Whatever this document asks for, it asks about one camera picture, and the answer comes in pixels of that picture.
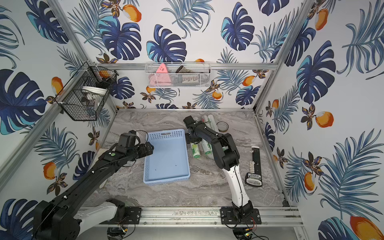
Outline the plastic wrap roll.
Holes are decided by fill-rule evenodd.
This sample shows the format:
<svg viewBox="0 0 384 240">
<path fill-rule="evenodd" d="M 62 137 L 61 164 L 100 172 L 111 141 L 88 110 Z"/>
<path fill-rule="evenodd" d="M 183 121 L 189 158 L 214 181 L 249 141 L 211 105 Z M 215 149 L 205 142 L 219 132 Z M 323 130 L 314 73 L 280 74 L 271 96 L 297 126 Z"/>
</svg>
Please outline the plastic wrap roll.
<svg viewBox="0 0 384 240">
<path fill-rule="evenodd" d="M 198 144 L 191 143 L 190 145 L 191 145 L 193 157 L 196 159 L 200 158 L 201 153 L 200 153 L 200 149 L 199 149 Z"/>
<path fill-rule="evenodd" d="M 209 123 L 210 123 L 208 117 L 205 116 L 205 115 L 203 115 L 203 116 L 201 117 L 201 120 L 202 120 L 202 122 L 205 123 L 205 124 L 209 124 Z"/>
<path fill-rule="evenodd" d="M 206 140 L 202 140 L 201 145 L 203 147 L 205 155 L 209 155 L 212 153 L 212 147 Z"/>
<path fill-rule="evenodd" d="M 210 122 L 211 129 L 213 129 L 215 132 L 219 132 L 217 122 L 214 119 L 213 115 L 208 115 L 208 120 Z"/>
</svg>

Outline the light blue plastic basket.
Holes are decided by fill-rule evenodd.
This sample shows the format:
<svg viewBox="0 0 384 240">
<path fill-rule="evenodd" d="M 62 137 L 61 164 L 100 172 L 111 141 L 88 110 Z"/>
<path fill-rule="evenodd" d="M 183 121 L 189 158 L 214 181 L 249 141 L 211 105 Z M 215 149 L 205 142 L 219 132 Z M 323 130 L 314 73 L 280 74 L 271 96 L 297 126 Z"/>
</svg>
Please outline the light blue plastic basket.
<svg viewBox="0 0 384 240">
<path fill-rule="evenodd" d="M 145 184 L 158 185 L 190 178 L 185 130 L 149 132 L 149 143 L 154 146 L 154 151 L 145 158 Z"/>
</svg>

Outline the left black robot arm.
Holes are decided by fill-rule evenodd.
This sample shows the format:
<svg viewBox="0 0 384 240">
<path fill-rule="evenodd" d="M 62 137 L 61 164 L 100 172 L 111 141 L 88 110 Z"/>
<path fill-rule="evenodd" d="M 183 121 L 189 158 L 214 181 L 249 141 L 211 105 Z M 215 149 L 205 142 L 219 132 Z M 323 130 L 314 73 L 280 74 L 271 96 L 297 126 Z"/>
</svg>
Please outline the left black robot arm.
<svg viewBox="0 0 384 240">
<path fill-rule="evenodd" d="M 63 194 L 50 202 L 41 201 L 33 210 L 33 240 L 74 240 L 81 222 L 75 219 L 85 200 L 128 162 L 153 154 L 150 142 L 141 143 L 136 131 L 121 134 L 95 165 Z"/>
</svg>

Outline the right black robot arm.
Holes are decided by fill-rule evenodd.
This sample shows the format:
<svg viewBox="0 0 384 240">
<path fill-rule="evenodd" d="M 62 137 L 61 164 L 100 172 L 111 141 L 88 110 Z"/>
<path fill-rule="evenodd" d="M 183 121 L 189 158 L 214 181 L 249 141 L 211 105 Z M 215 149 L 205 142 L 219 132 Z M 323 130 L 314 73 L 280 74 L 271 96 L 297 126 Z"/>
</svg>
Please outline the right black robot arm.
<svg viewBox="0 0 384 240">
<path fill-rule="evenodd" d="M 196 121 L 192 116 L 184 118 L 188 130 L 186 137 L 190 143 L 202 140 L 212 147 L 212 154 L 217 166 L 224 172 L 232 195 L 234 212 L 239 218 L 253 213 L 253 204 L 248 197 L 240 174 L 240 153 L 230 134 L 221 134 L 209 128 L 204 122 Z"/>
</svg>

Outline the brown item in basket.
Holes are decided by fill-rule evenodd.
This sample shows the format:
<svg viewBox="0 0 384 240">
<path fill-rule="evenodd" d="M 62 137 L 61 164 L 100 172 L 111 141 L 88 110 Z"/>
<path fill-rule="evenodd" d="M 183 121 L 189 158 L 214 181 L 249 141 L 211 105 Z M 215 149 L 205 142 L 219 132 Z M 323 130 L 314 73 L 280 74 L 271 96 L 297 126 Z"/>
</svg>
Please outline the brown item in basket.
<svg viewBox="0 0 384 240">
<path fill-rule="evenodd" d="M 184 67 L 184 66 L 180 66 L 180 67 L 176 70 L 176 73 L 177 73 L 177 74 L 190 74 L 190 73 L 193 73 L 193 71 L 187 69 L 187 68 Z"/>
</svg>

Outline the white bowl in basket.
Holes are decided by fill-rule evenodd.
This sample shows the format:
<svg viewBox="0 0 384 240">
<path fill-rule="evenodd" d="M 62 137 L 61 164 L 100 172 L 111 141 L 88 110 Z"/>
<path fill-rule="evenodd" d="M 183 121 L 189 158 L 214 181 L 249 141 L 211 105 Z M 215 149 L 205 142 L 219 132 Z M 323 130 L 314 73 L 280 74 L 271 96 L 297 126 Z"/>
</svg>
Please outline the white bowl in basket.
<svg viewBox="0 0 384 240">
<path fill-rule="evenodd" d="M 82 87 L 81 92 L 84 95 L 101 95 L 101 96 L 104 96 L 107 93 L 107 90 L 102 89 L 102 88 L 84 86 L 84 87 Z"/>
</svg>

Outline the pink triangular item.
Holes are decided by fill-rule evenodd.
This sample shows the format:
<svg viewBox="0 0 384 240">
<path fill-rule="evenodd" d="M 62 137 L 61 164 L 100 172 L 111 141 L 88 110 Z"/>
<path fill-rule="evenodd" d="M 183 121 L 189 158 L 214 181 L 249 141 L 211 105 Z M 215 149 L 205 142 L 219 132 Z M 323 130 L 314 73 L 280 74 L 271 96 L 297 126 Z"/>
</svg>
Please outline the pink triangular item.
<svg viewBox="0 0 384 240">
<path fill-rule="evenodd" d="M 149 86 L 151 88 L 161 88 L 172 85 L 172 81 L 166 64 L 162 63 L 154 74 L 149 75 Z"/>
</svg>

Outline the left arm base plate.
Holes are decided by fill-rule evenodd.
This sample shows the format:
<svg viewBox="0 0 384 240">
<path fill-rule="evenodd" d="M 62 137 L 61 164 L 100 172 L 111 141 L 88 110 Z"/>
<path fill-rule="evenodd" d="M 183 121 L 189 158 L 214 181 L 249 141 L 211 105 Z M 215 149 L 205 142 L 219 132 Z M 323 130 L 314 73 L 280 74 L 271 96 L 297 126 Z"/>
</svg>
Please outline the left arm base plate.
<svg viewBox="0 0 384 240">
<path fill-rule="evenodd" d="M 138 225 L 140 223 L 142 208 L 118 207 L 115 216 L 101 225 Z"/>
</svg>

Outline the aluminium front rail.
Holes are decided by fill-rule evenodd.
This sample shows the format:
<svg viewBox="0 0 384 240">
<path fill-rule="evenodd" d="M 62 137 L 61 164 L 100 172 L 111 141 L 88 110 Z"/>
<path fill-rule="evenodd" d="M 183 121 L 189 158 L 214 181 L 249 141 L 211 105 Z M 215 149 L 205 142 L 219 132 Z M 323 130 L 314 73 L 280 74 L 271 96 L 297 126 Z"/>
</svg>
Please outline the aluminium front rail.
<svg viewBox="0 0 384 240">
<path fill-rule="evenodd" d="M 299 210 L 293 207 L 256 207 L 256 227 L 303 227 Z M 222 224 L 220 207 L 142 207 L 136 227 L 214 227 Z"/>
</svg>

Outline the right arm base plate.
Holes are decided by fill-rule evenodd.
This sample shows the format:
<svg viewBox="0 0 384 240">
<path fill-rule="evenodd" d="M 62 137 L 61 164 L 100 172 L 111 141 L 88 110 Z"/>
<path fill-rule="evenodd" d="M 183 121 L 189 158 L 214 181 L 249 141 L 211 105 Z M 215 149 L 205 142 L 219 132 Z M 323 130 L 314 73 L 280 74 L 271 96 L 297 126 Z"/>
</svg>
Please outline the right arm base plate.
<svg viewBox="0 0 384 240">
<path fill-rule="evenodd" d="M 221 223 L 223 225 L 257 225 L 262 224 L 261 214 L 258 209 L 253 209 L 248 217 L 240 220 L 234 213 L 233 207 L 222 207 L 220 209 Z"/>
</svg>

